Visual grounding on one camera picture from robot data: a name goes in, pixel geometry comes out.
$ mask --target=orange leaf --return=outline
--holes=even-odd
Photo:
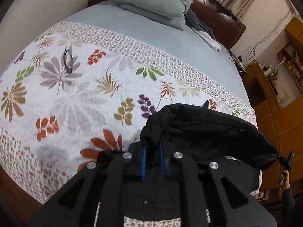
[[[42,136],[42,138],[46,138],[46,131],[45,130],[41,130],[41,136]]]
[[[36,121],[36,127],[37,127],[37,129],[40,128],[40,119],[37,119],[37,121]]]
[[[50,118],[49,118],[49,122],[50,123],[53,123],[55,121],[55,116],[51,116]]]
[[[98,137],[91,138],[91,142],[98,148],[101,148],[103,150],[110,150],[108,144]]]
[[[85,149],[82,149],[82,150],[80,151],[80,154],[81,154],[84,158],[97,159],[99,152],[100,152],[99,150],[94,150],[94,149],[90,149],[90,148],[85,148]]]
[[[59,131],[58,126],[53,126],[53,128],[54,128],[54,131],[55,131],[56,133],[58,133],[58,131]]]
[[[41,121],[41,127],[45,127],[47,125],[47,123],[48,123],[48,119],[47,118],[42,119],[42,121]]]
[[[115,149],[115,147],[117,147],[117,143],[115,141],[114,135],[110,130],[103,130],[103,134],[105,139],[107,140],[107,142],[110,144],[110,146],[112,146],[112,148]]]
[[[41,135],[41,132],[39,132],[39,133],[37,134],[37,140],[40,142],[41,139],[42,139],[42,135]]]
[[[85,167],[88,163],[90,163],[90,161],[84,162],[84,163],[82,163],[81,165],[79,165],[79,166],[78,166],[78,169],[77,169],[77,172],[78,172],[78,171],[81,171],[81,169],[82,169],[83,167]]]
[[[51,127],[47,127],[46,130],[48,133],[54,133],[54,129]]]
[[[119,147],[120,148],[118,148],[118,150],[122,150],[122,136],[121,136],[121,134],[118,136],[118,145],[119,145]]]

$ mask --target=gray blanket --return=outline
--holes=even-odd
[[[185,24],[187,26],[189,26],[190,28],[193,27],[197,31],[205,31],[206,33],[208,33],[208,35],[212,37],[213,40],[216,40],[214,31],[211,28],[207,27],[207,25],[205,25],[202,21],[200,21],[191,9],[189,9],[187,13],[184,14],[184,17]]]

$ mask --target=silver screw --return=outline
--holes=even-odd
[[[88,169],[95,169],[97,164],[95,162],[91,161],[86,166],[87,166]]]
[[[174,157],[175,157],[176,159],[181,159],[181,158],[183,158],[183,154],[182,154],[181,152],[175,152],[175,153],[174,153]]]
[[[212,161],[209,163],[209,167],[212,169],[218,169],[219,168],[219,164],[215,161]]]
[[[132,158],[132,153],[130,153],[130,152],[125,152],[125,153],[123,154],[123,158],[124,158],[124,159],[130,159],[130,158]]]

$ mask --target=wooden headboard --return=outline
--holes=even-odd
[[[89,0],[88,6],[105,0]],[[214,30],[216,40],[231,49],[244,33],[246,26],[216,0],[193,0],[190,8],[199,20]]]

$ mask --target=dark sleeve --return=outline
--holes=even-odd
[[[286,216],[292,210],[294,205],[295,202],[292,195],[292,190],[291,188],[288,188],[282,193],[282,221],[286,219]]]

